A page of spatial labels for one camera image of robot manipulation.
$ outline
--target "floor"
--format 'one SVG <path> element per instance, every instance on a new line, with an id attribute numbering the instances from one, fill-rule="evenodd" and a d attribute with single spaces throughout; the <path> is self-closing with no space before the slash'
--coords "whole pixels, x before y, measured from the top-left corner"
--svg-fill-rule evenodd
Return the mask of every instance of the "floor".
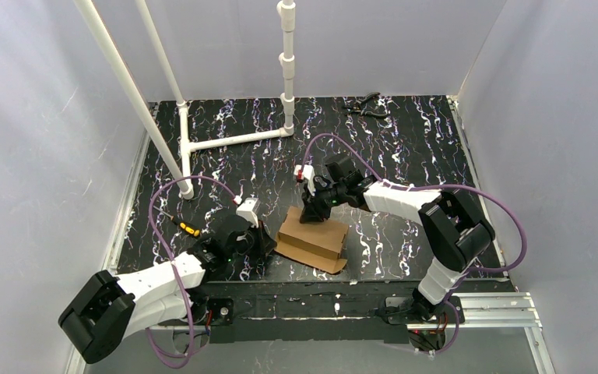
<path id="1" fill-rule="evenodd" d="M 170 331 L 154 334 L 164 349 L 172 351 Z M 103 361 L 88 365 L 85 373 L 538 373 L 523 329 L 462 329 L 447 354 L 434 360 L 408 350 L 408 344 L 380 340 L 210 343 L 183 369 L 173 370 L 154 356 L 145 334 L 139 332 Z"/>
<path id="2" fill-rule="evenodd" d="M 310 139 L 322 132 L 335 133 L 349 141 L 378 173 L 391 181 L 473 185 L 446 97 L 382 97 L 372 110 L 388 111 L 386 120 L 343 115 L 342 105 L 351 100 L 352 97 L 298 99 L 293 137 L 201 151 L 192 156 L 192 174 L 217 178 L 243 198 L 258 197 L 262 219 L 272 235 L 278 231 L 287 208 L 301 206 L 301 190 L 292 170 L 301 162 Z M 192 101 L 189 114 L 192 141 L 276 129 L 283 121 L 283 107 L 278 99 Z M 156 118 L 171 151 L 179 154 L 175 103 L 160 103 Z M 339 144 L 321 139 L 312 152 L 312 162 L 320 171 L 324 157 L 341 150 Z M 119 273 L 142 270 L 166 260 L 160 243 L 153 239 L 146 212 L 152 193 L 171 179 L 157 149 L 149 146 L 118 261 Z M 217 187 L 198 182 L 194 186 L 194 200 L 180 199 L 178 190 L 172 189 L 157 205 L 208 230 L 225 215 L 234 213 Z M 195 240 L 161 214 L 154 219 L 175 252 L 187 249 Z M 348 206 L 335 208 L 331 219 L 350 225 L 345 249 L 348 263 L 342 272 L 329 275 L 276 254 L 258 263 L 239 256 L 225 275 L 213 281 L 416 281 L 425 275 L 432 254 L 418 224 Z M 480 264 L 499 266 L 494 248 L 479 256 Z"/>

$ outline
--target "white vertical pole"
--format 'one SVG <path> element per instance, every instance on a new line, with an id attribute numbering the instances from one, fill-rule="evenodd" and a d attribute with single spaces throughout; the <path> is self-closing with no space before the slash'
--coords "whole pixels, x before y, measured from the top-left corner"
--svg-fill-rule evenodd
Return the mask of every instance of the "white vertical pole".
<path id="1" fill-rule="evenodd" d="M 281 0 L 276 6 L 276 11 L 280 15 L 280 25 L 283 29 L 283 53 L 279 56 L 279 61 L 283 67 L 283 85 L 284 92 L 280 95 L 283 102 L 283 112 L 285 114 L 285 123 L 283 129 L 290 135 L 294 132 L 294 19 L 295 19 L 294 0 Z"/>
<path id="2" fill-rule="evenodd" d="M 191 163 L 189 162 L 191 158 L 191 151 L 189 143 L 189 110 L 187 107 L 187 101 L 182 96 L 178 81 L 175 79 L 175 74 L 173 74 L 173 69 L 171 68 L 171 62 L 168 61 L 164 46 L 161 44 L 161 39 L 157 33 L 157 28 L 154 26 L 153 17 L 150 14 L 150 9 L 146 4 L 146 0 L 136 0 L 136 7 L 139 9 L 141 19 L 143 19 L 143 24 L 146 26 L 150 41 L 153 43 L 153 47 L 155 53 L 157 54 L 157 58 L 159 59 L 161 68 L 164 70 L 166 81 L 168 81 L 168 85 L 171 86 L 173 96 L 175 96 L 175 103 L 178 105 L 178 115 L 180 116 L 180 155 L 182 157 L 182 173 L 185 177 L 188 177 L 191 175 L 192 168 Z M 182 196 L 186 199 L 191 199 L 194 197 L 193 185 L 191 182 L 188 183 L 188 187 L 189 190 L 186 193 L 183 193 Z"/>
<path id="3" fill-rule="evenodd" d="M 136 0 L 136 7 L 139 9 L 139 13 L 141 14 L 141 18 L 143 19 L 143 24 L 146 25 L 148 36 L 150 37 L 150 40 L 153 42 L 153 47 L 155 52 L 157 53 L 157 58 L 159 59 L 161 68 L 164 70 L 164 75 L 166 76 L 168 85 L 171 86 L 171 89 L 173 90 L 173 96 L 175 96 L 175 101 L 178 103 L 179 107 L 180 105 L 182 105 L 182 103 L 185 102 L 185 99 L 183 98 L 182 92 L 180 91 L 180 87 L 178 86 L 178 81 L 175 79 L 173 69 L 171 69 L 171 63 L 168 61 L 168 57 L 166 56 L 164 46 L 161 44 L 161 39 L 159 38 L 157 29 L 154 26 L 153 17 L 150 14 L 150 9 L 146 4 L 146 0 Z"/>
<path id="4" fill-rule="evenodd" d="M 75 0 L 74 3 L 81 12 L 83 19 L 86 21 L 86 25 L 88 25 L 88 28 L 93 33 L 95 41 L 102 49 L 104 57 L 106 57 L 107 61 L 109 61 L 109 64 L 111 64 L 111 68 L 118 78 L 118 81 L 120 81 L 123 90 L 125 90 L 129 101 L 132 103 L 134 111 L 139 118 L 141 118 L 143 126 L 145 126 L 151 140 L 159 150 L 161 158 L 171 171 L 173 178 L 182 178 L 182 172 L 180 171 L 178 164 L 175 163 L 175 158 L 173 157 L 171 150 L 168 148 L 164 137 L 157 128 L 157 124 L 148 110 L 148 105 L 143 99 L 143 95 L 136 86 L 136 82 L 134 82 L 132 74 L 127 69 L 125 61 L 122 59 L 122 56 L 120 56 L 120 53 L 118 53 L 118 49 L 115 47 L 115 44 L 111 39 L 111 35 L 109 35 L 109 31 L 104 25 L 100 14 L 97 12 L 97 9 L 95 9 L 95 5 L 91 0 Z M 178 183 L 178 186 L 180 187 L 183 195 L 189 193 L 190 185 L 187 183 L 187 181 Z"/>

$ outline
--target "cable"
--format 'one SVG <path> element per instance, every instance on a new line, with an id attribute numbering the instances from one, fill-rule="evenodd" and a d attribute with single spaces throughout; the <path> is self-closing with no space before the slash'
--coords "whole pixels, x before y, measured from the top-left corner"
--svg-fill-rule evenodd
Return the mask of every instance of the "cable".
<path id="1" fill-rule="evenodd" d="M 375 171 L 372 166 L 370 166 L 367 162 L 365 162 L 365 160 L 363 159 L 363 157 L 361 157 L 356 150 L 354 150 L 354 148 L 352 148 L 351 145 L 347 144 L 347 142 L 345 142 L 345 140 L 343 140 L 343 138 L 341 138 L 340 136 L 337 136 L 335 134 L 329 134 L 327 132 L 323 133 L 323 134 L 319 134 L 317 135 L 315 138 L 313 138 L 309 143 L 308 146 L 306 147 L 306 152 L 304 153 L 304 159 L 301 161 L 301 169 L 299 170 L 299 176 L 301 177 L 301 173 L 304 172 L 304 165 L 306 165 L 306 160 L 308 159 L 308 155 L 311 152 L 311 148 L 313 147 L 313 144 L 315 144 L 315 141 L 317 139 L 320 139 L 324 136 L 330 136 L 335 140 L 338 140 L 339 142 L 341 142 L 345 148 L 347 148 L 374 176 L 375 178 L 377 178 L 378 181 L 382 180 L 382 177 L 379 176 L 379 174 L 377 174 L 377 171 Z"/>
<path id="2" fill-rule="evenodd" d="M 212 322 L 212 311 L 209 311 L 209 316 L 207 316 L 207 322 L 205 323 L 205 331 L 207 331 L 207 336 L 209 336 L 211 334 L 211 331 L 209 331 L 209 323 Z"/>
<path id="3" fill-rule="evenodd" d="M 457 312 L 457 309 L 448 300 L 444 300 L 444 304 L 449 306 L 450 309 L 452 309 L 452 311 L 455 313 L 455 332 L 452 333 L 452 337 L 450 338 L 450 340 L 448 340 L 448 343 L 446 343 L 443 347 L 441 347 L 441 349 L 436 349 L 433 351 L 421 351 L 425 354 L 439 355 L 441 353 L 444 353 L 452 346 L 453 343 L 455 343 L 455 339 L 457 339 L 457 335 L 459 334 L 459 314 Z"/>
<path id="4" fill-rule="evenodd" d="M 526 242 L 526 230 L 524 230 L 524 227 L 522 226 L 521 222 L 519 222 L 519 218 L 517 218 L 517 216 L 514 214 L 514 212 L 512 212 L 512 210 L 510 210 L 510 208 L 508 206 L 506 206 L 504 203 L 502 203 L 499 200 L 497 200 L 496 198 L 494 198 L 492 195 L 489 195 L 486 192 L 480 191 L 479 189 L 475 189 L 474 187 L 469 187 L 468 185 L 444 184 L 444 185 L 426 185 L 423 187 L 408 187 L 405 185 L 399 185 L 397 183 L 393 183 L 387 179 L 383 179 L 379 174 L 377 174 L 375 172 L 375 170 L 367 162 L 365 162 L 363 157 L 361 157 L 354 150 L 354 148 L 352 148 L 352 146 L 345 143 L 345 140 L 341 139 L 340 137 L 338 137 L 336 135 L 328 134 L 328 133 L 319 134 L 315 138 L 313 138 L 310 143 L 308 143 L 308 147 L 306 148 L 306 153 L 304 153 L 304 159 L 301 162 L 301 170 L 299 171 L 300 176 L 301 176 L 301 172 L 304 170 L 304 165 L 306 164 L 306 160 L 308 159 L 308 155 L 310 153 L 311 147 L 313 146 L 313 144 L 315 143 L 315 141 L 317 139 L 319 139 L 323 136 L 330 136 L 333 139 L 340 141 L 379 181 L 383 181 L 384 185 L 389 187 L 390 189 L 397 189 L 397 190 L 402 190 L 402 191 L 427 191 L 427 190 L 433 190 L 433 189 L 464 189 L 466 191 L 473 192 L 479 196 L 484 197 L 485 199 L 490 200 L 492 203 L 495 203 L 498 207 L 503 209 L 503 211 L 505 211 L 507 213 L 507 215 L 509 215 L 510 218 L 512 219 L 512 221 L 515 223 L 515 226 L 517 227 L 517 231 L 519 232 L 519 237 L 521 238 L 521 241 L 522 241 L 521 249 L 519 251 L 519 256 L 513 263 L 511 263 L 510 265 L 507 265 L 507 266 L 501 266 L 498 268 L 477 267 L 476 270 L 482 271 L 485 273 L 503 273 L 505 271 L 509 271 L 509 270 L 516 268 L 524 260 L 524 257 L 526 257 L 526 251 L 528 248 L 528 245 Z M 451 288 L 451 290 L 444 297 L 443 302 L 446 305 L 448 305 L 455 312 L 455 333 L 452 335 L 452 338 L 448 341 L 448 343 L 442 349 L 434 351 L 435 354 L 442 353 L 445 350 L 447 350 L 448 348 L 450 348 L 452 343 L 457 338 L 457 334 L 459 333 L 459 314 L 457 313 L 457 309 L 455 308 L 455 306 L 453 306 L 448 299 L 450 298 L 452 293 L 455 291 L 455 289 L 464 281 L 464 278 L 466 278 L 466 276 L 469 275 L 469 272 L 470 272 L 470 270 L 467 269 L 462 274 L 462 276 L 459 278 L 457 283 L 455 283 L 455 285 Z M 389 313 L 389 315 L 400 314 L 401 312 L 404 312 L 404 311 Z"/>
<path id="5" fill-rule="evenodd" d="M 160 361 L 163 362 L 164 365 L 168 366 L 171 369 L 180 369 L 180 368 L 184 367 L 185 365 L 187 365 L 187 363 L 189 362 L 189 359 L 195 353 L 194 352 L 194 338 L 195 338 L 194 321 L 193 321 L 193 316 L 192 316 L 191 303 L 189 302 L 187 291 L 185 290 L 185 284 L 182 282 L 182 278 L 180 277 L 178 268 L 175 267 L 175 263 L 173 262 L 175 259 L 175 255 L 173 254 L 173 251 L 171 251 L 171 247 L 164 240 L 164 237 L 161 234 L 161 231 L 159 230 L 159 228 L 155 225 L 155 223 L 153 221 L 153 208 L 154 208 L 155 201 L 157 200 L 157 198 L 163 191 L 165 191 L 166 189 L 169 189 L 171 186 L 176 185 L 179 182 L 185 181 L 187 179 L 202 179 L 202 180 L 210 181 L 212 183 L 215 183 L 215 184 L 223 187 L 223 189 L 225 189 L 226 192 L 228 192 L 228 194 L 230 196 L 232 196 L 233 203 L 235 203 L 234 199 L 237 198 L 237 196 L 234 194 L 234 192 L 231 189 L 229 189 L 225 184 L 223 184 L 220 181 L 217 181 L 214 178 L 206 177 L 204 175 L 189 175 L 188 177 L 179 178 L 179 179 L 175 179 L 172 182 L 168 182 L 166 185 L 162 186 L 159 190 L 157 190 L 157 192 L 155 192 L 153 194 L 153 197 L 150 199 L 150 205 L 148 206 L 148 223 L 152 227 L 154 234 L 159 238 L 161 245 L 166 250 L 166 254 L 168 255 L 169 261 L 171 261 L 171 269 L 173 269 L 173 275 L 175 276 L 175 281 L 178 282 L 178 286 L 180 288 L 180 294 L 182 295 L 182 300 L 185 302 L 185 308 L 187 309 L 187 320 L 188 320 L 188 324 L 189 324 L 189 348 L 188 348 L 188 353 L 186 355 L 178 355 L 175 353 L 169 353 L 169 352 L 166 352 L 163 349 L 161 349 L 157 345 L 157 343 L 154 341 L 154 338 L 153 338 L 152 332 L 150 331 L 150 328 L 146 328 L 146 335 L 148 337 L 148 341 L 150 342 L 150 345 L 153 348 L 153 351 L 155 352 L 155 355 L 157 356 L 158 359 L 160 359 Z M 168 361 L 166 358 L 183 358 L 183 360 L 178 363 L 175 363 L 175 362 Z"/>
<path id="6" fill-rule="evenodd" d="M 388 179 L 383 179 L 372 168 L 372 166 L 370 166 L 370 164 L 365 162 L 364 158 L 361 157 L 351 145 L 347 144 L 347 142 L 345 142 L 345 140 L 343 138 L 341 138 L 337 135 L 329 134 L 329 133 L 325 132 L 322 134 L 318 134 L 308 143 L 308 146 L 306 147 L 306 152 L 304 153 L 304 159 L 301 161 L 300 173 L 304 170 L 304 166 L 306 165 L 306 160 L 308 159 L 308 155 L 311 152 L 311 148 L 313 147 L 313 144 L 315 144 L 315 141 L 317 139 L 320 139 L 324 136 L 329 136 L 329 137 L 341 142 L 377 178 L 377 180 L 383 181 L 384 185 L 389 187 L 390 189 L 397 189 L 397 190 L 401 190 L 401 191 L 426 191 L 426 190 L 431 190 L 431 189 L 464 189 L 466 191 L 473 192 L 479 196 L 484 197 L 485 199 L 490 200 L 492 203 L 496 204 L 499 208 L 503 209 L 503 211 L 505 211 L 510 216 L 510 218 L 512 219 L 512 222 L 515 223 L 515 226 L 517 227 L 517 231 L 519 231 L 519 237 L 521 238 L 521 241 L 522 241 L 522 246 L 519 251 L 519 257 L 517 257 L 517 259 L 513 263 L 511 263 L 510 265 L 507 265 L 507 266 L 477 267 L 476 270 L 482 271 L 485 273 L 503 273 L 504 271 L 508 271 L 508 270 L 512 270 L 512 269 L 516 268 L 524 260 L 524 257 L 526 257 L 526 250 L 528 248 L 528 245 L 526 243 L 526 231 L 524 230 L 523 225 L 521 224 L 521 222 L 519 222 L 519 218 L 517 218 L 517 216 L 514 214 L 514 212 L 512 212 L 512 210 L 508 206 L 506 206 L 504 203 L 502 203 L 501 201 L 499 201 L 492 195 L 490 195 L 484 191 L 480 191 L 479 189 L 475 189 L 474 187 L 469 187 L 468 185 L 447 184 L 447 185 L 426 185 L 426 186 L 422 186 L 422 187 L 409 187 L 409 186 L 393 183 L 393 182 L 389 181 Z"/>
<path id="7" fill-rule="evenodd" d="M 492 203 L 496 204 L 499 208 L 503 209 L 503 211 L 505 211 L 510 216 L 510 219 L 512 219 L 512 222 L 515 223 L 515 226 L 517 227 L 517 231 L 519 231 L 519 237 L 521 238 L 521 241 L 522 241 L 522 247 L 519 250 L 519 256 L 517 257 L 517 259 L 513 263 L 511 263 L 510 265 L 507 265 L 507 266 L 477 267 L 476 270 L 482 271 L 485 273 L 503 273 L 504 271 L 508 271 L 508 270 L 512 270 L 512 269 L 516 268 L 524 260 L 524 257 L 526 257 L 526 250 L 528 249 L 528 245 L 526 243 L 526 230 L 524 229 L 522 223 L 519 222 L 519 218 L 517 218 L 515 213 L 512 212 L 512 210 L 508 206 L 506 206 L 504 203 L 497 200 L 492 195 L 490 195 L 484 191 L 480 191 L 479 189 L 475 189 L 474 187 L 469 187 L 468 185 L 426 185 L 424 187 L 413 187 L 412 189 L 410 189 L 410 191 L 425 191 L 425 190 L 429 190 L 429 189 L 464 189 L 466 191 L 473 192 L 477 195 L 484 197 L 485 199 L 490 200 Z"/>

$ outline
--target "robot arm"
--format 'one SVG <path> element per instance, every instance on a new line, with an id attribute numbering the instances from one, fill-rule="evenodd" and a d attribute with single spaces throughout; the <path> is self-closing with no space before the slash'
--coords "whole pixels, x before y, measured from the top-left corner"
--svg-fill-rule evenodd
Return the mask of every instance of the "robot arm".
<path id="1" fill-rule="evenodd" d="M 326 160 L 331 180 L 314 175 L 309 165 L 295 168 L 304 185 L 300 221 L 321 222 L 331 208 L 343 203 L 371 212 L 385 212 L 424 227 L 434 258 L 427 275 L 413 292 L 409 314 L 428 320 L 441 310 L 455 284 L 494 240 L 494 229 L 473 199 L 463 190 L 411 191 L 406 186 L 364 177 L 342 154 Z"/>
<path id="2" fill-rule="evenodd" d="M 235 253 L 257 249 L 265 256 L 276 247 L 258 219 L 258 200 L 246 199 L 237 214 L 225 221 L 188 252 L 173 261 L 185 289 L 197 288 L 211 273 L 220 272 Z M 190 300 L 192 315 L 199 298 Z M 58 325 L 87 363 L 107 357 L 122 339 L 139 330 L 187 316 L 171 261 L 136 273 L 95 273 L 58 319 Z"/>

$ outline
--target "pliers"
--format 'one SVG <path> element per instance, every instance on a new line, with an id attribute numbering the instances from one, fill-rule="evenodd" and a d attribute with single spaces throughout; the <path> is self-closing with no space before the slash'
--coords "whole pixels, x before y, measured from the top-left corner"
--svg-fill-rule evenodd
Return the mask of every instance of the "pliers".
<path id="1" fill-rule="evenodd" d="M 363 99 L 355 99 L 354 102 L 350 105 L 343 105 L 343 109 L 345 109 L 344 114 L 345 115 L 362 115 L 362 116 L 368 116 L 368 117 L 374 117 L 374 118 L 386 118 L 389 116 L 389 113 L 373 113 L 371 111 L 366 111 L 365 110 L 365 105 L 372 101 L 372 99 L 375 99 L 377 97 L 379 97 L 379 92 L 373 92 L 373 93 L 369 93 L 366 97 L 364 97 Z"/>

